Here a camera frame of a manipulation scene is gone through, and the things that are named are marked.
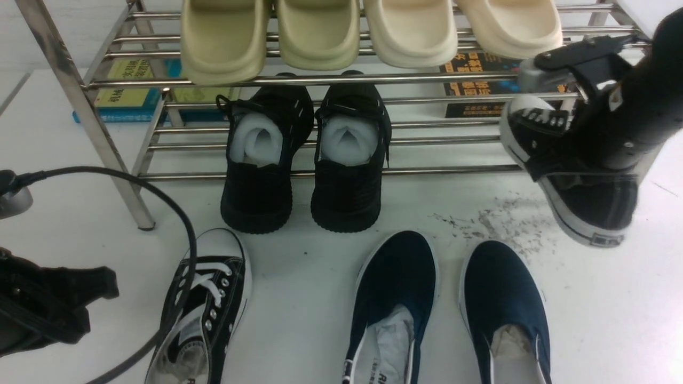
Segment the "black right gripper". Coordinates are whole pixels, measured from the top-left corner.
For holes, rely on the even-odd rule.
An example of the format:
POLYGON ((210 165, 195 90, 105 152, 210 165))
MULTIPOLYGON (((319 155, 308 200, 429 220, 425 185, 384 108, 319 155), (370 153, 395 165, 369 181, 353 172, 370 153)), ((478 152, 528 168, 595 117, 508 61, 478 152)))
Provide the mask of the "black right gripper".
POLYGON ((522 93, 545 92, 575 82, 588 100, 601 92, 599 85, 621 81, 633 68, 620 53, 641 43, 641 36, 596 36, 573 42, 520 63, 517 84, 522 93))

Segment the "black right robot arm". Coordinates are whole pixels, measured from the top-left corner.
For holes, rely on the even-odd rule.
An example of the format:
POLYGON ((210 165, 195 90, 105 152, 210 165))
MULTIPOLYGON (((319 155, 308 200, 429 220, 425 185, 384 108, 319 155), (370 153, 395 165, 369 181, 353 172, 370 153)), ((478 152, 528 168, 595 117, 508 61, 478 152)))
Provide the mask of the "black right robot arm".
POLYGON ((566 133, 525 168, 546 175, 629 173, 652 150, 681 129, 682 14, 664 17, 637 64, 620 56, 636 35, 599 36, 527 59, 520 88, 536 91, 575 80, 587 101, 566 133))

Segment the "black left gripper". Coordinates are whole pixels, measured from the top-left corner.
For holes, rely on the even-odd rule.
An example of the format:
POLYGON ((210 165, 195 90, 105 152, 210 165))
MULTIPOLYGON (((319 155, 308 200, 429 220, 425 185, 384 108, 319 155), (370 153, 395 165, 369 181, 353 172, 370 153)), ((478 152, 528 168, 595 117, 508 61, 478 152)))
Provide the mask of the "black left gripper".
POLYGON ((108 267, 44 268, 1 252, 1 355, 74 345, 90 333, 87 306, 119 296, 108 267))

